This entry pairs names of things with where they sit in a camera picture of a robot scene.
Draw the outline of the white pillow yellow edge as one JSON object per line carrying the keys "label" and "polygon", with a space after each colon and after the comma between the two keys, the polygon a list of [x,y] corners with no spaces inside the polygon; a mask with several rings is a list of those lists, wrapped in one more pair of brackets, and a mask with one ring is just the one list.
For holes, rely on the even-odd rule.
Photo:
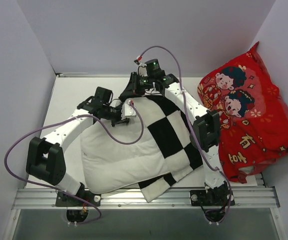
{"label": "white pillow yellow edge", "polygon": [[81,155],[86,186],[97,194],[170,173],[170,167],[148,125],[178,108],[163,97],[134,98],[140,113],[129,123],[112,126],[94,123],[81,134]]}

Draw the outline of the black white checkered pillowcase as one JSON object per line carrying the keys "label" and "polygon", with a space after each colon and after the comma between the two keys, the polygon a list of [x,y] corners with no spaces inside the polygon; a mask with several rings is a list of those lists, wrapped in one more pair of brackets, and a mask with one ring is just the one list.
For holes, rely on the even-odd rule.
{"label": "black white checkered pillowcase", "polygon": [[170,173],[137,182],[145,200],[151,202],[199,168],[202,159],[191,144],[187,121],[179,108],[177,112],[148,125],[148,130],[170,167]]}

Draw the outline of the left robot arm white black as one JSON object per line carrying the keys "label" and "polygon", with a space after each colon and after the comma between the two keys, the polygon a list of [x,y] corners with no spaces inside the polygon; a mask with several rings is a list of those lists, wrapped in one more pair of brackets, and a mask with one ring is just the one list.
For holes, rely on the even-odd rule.
{"label": "left robot arm white black", "polygon": [[82,101],[71,117],[53,124],[54,131],[44,137],[34,137],[29,142],[26,172],[43,180],[56,190],[67,194],[72,205],[81,205],[85,200],[85,186],[66,172],[64,153],[71,143],[93,123],[109,120],[113,126],[128,123],[136,116],[134,103],[122,100],[111,106],[113,93],[98,87],[94,96]]}

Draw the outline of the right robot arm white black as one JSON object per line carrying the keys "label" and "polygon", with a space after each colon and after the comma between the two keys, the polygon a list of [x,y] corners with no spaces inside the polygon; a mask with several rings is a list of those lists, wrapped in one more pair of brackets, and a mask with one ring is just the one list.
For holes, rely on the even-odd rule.
{"label": "right robot arm white black", "polygon": [[145,69],[141,75],[132,72],[125,90],[119,96],[121,102],[138,98],[147,90],[155,90],[164,98],[179,108],[187,119],[190,129],[190,140],[203,158],[205,171],[205,198],[208,203],[216,205],[223,199],[223,190],[229,188],[229,181],[225,179],[218,157],[207,157],[206,153],[216,153],[220,141],[220,116],[214,110],[210,111],[199,104],[183,87],[181,77],[166,74],[160,68],[158,60],[152,59],[145,63],[138,57],[134,62],[139,68]]}

